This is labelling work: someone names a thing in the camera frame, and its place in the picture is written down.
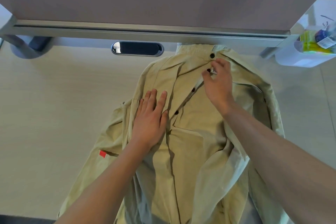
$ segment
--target person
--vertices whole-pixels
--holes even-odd
[[[217,72],[214,79],[207,71],[202,73],[207,97],[292,221],[336,223],[336,171],[278,136],[235,103],[228,61],[217,59],[211,65]],[[162,111],[167,92],[162,92],[157,104],[156,95],[153,89],[140,100],[130,142],[56,224],[113,223],[137,167],[165,132],[168,112]]]

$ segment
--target beige shirt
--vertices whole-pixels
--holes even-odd
[[[231,63],[235,101],[284,136],[273,89],[255,68],[222,45],[179,46],[175,56],[151,63],[140,76],[133,99],[113,112],[60,214],[120,154],[131,139],[139,100],[156,88],[158,97],[164,90],[168,93],[166,134],[137,169],[116,223],[238,223],[248,193],[264,224],[287,223],[287,214],[205,95],[201,72],[211,69],[216,58]],[[100,150],[107,153],[105,158]]]

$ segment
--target white plastic bin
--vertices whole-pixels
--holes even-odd
[[[303,53],[302,42],[295,41],[275,53],[275,60],[284,66],[314,67],[335,57],[336,54],[320,52]]]

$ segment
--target person's right arm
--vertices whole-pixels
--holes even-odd
[[[336,223],[336,171],[278,136],[235,103],[230,63],[212,62],[205,91],[250,157],[267,187],[295,223]]]

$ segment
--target person's right hand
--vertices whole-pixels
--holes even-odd
[[[212,79],[207,70],[202,72],[205,93],[216,109],[225,115],[228,113],[235,101],[232,96],[232,76],[229,61],[216,59],[211,62],[212,67],[217,73],[216,78]]]

